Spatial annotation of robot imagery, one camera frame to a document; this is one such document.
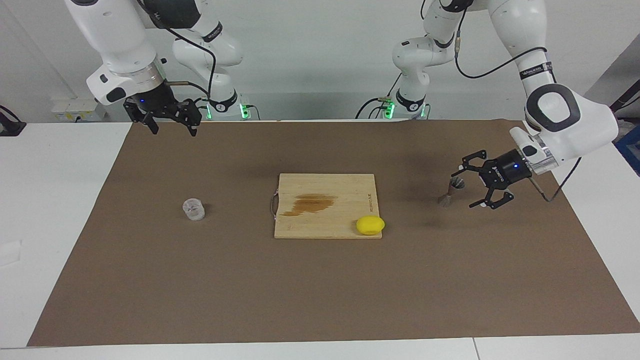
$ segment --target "wall outlet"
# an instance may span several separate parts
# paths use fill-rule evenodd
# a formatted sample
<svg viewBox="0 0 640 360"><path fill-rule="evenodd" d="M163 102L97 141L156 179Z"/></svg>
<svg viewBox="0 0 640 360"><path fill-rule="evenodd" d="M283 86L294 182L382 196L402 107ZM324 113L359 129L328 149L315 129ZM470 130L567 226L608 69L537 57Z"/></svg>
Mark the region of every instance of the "wall outlet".
<svg viewBox="0 0 640 360"><path fill-rule="evenodd" d="M99 122L107 116L102 104L93 99L56 101L51 112L60 122Z"/></svg>

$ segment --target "white table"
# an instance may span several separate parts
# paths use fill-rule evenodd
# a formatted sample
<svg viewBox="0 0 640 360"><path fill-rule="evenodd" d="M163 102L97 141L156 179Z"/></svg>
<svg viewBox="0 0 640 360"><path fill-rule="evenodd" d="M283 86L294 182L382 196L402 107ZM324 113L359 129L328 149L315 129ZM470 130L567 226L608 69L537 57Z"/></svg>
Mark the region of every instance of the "white table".
<svg viewBox="0 0 640 360"><path fill-rule="evenodd" d="M0 268L0 359L619 359L640 356L640 334L334 343L27 348L130 124L30 124L0 138L0 241L22 241ZM570 165L558 169L562 180ZM608 145L586 156L564 192L640 315L640 178Z"/></svg>

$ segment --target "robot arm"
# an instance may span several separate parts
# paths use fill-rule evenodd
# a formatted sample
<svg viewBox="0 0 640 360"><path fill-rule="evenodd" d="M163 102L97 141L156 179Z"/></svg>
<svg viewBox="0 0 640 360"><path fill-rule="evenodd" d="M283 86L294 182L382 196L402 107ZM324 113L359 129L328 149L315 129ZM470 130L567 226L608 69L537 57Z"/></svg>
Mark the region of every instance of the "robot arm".
<svg viewBox="0 0 640 360"><path fill-rule="evenodd" d="M547 12L544 0L490 0L488 10L493 26L511 56L544 47ZM538 134L531 136L519 127L510 133L517 148L485 161L481 168L470 167L472 158L486 159L481 151L463 159L461 172L479 172L489 189L486 197L471 204L492 209L513 200L508 186L532 175L544 174L564 163L581 158L611 143L618 134L616 117L603 104L585 99L556 82L553 66L544 51L533 51L516 59L527 102L525 118ZM503 198L492 200L495 190Z"/></svg>
<svg viewBox="0 0 640 360"><path fill-rule="evenodd" d="M188 29L191 33L185 36L188 40L216 55L214 59L201 48L180 38L173 43L173 54L180 64L198 74L207 84L211 79L211 93L208 100L215 109L215 115L245 117L247 114L242 106L242 95L238 94L231 77L224 69L242 62L242 50L239 42L224 30L210 1L143 0L142 2L151 13L151 20L158 28L168 26L172 29Z"/></svg>
<svg viewBox="0 0 640 360"><path fill-rule="evenodd" d="M543 50L547 37L544 0L476 0L475 4L474 0L434 0L425 18L427 36L403 42L394 51L394 63L403 71L394 98L400 105L396 109L409 115L420 110L429 85L424 67L456 58L460 40L454 37L460 12L472 6L489 11L493 27L515 58L527 95L525 118L539 131L531 136L516 127L510 133L517 149L485 161L482 167L472 166L470 161L486 160L486 151L471 154L463 158L460 171L453 174L478 172L488 193L471 206L496 209L513 199L509 185L531 178L534 173L544 174L610 143L618 134L618 126L609 107L556 82L553 66ZM505 191L496 202L492 200L495 190Z"/></svg>
<svg viewBox="0 0 640 360"><path fill-rule="evenodd" d="M473 0L432 0L424 17L426 35L394 47L393 61L402 71L398 91L392 98L397 116L412 118L422 111L429 88L429 75L424 70L453 61L456 29L472 3Z"/></svg>
<svg viewBox="0 0 640 360"><path fill-rule="evenodd" d="M130 0L65 0L65 4L102 57L103 65L87 79L96 99L105 105L125 99L131 120L154 134L158 132L154 118L160 118L184 124L195 136L202 115L193 100L175 99Z"/></svg>

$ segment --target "cutting board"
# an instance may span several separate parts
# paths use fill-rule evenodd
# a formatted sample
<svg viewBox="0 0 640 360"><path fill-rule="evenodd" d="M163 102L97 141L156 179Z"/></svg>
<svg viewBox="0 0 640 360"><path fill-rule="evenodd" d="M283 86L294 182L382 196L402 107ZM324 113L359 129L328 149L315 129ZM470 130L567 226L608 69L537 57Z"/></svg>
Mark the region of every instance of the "cutting board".
<svg viewBox="0 0 640 360"><path fill-rule="evenodd" d="M382 239L356 221L379 216L373 174L280 174L276 239Z"/></svg>

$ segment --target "lemon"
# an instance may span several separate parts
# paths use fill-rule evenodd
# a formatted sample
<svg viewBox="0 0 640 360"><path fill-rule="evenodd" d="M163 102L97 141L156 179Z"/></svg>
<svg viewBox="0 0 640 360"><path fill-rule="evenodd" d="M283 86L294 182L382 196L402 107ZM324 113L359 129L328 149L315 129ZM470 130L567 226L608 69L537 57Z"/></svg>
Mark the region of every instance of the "lemon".
<svg viewBox="0 0 640 360"><path fill-rule="evenodd" d="M356 229L363 235L377 235L385 228L385 221L380 217L362 217L356 223Z"/></svg>

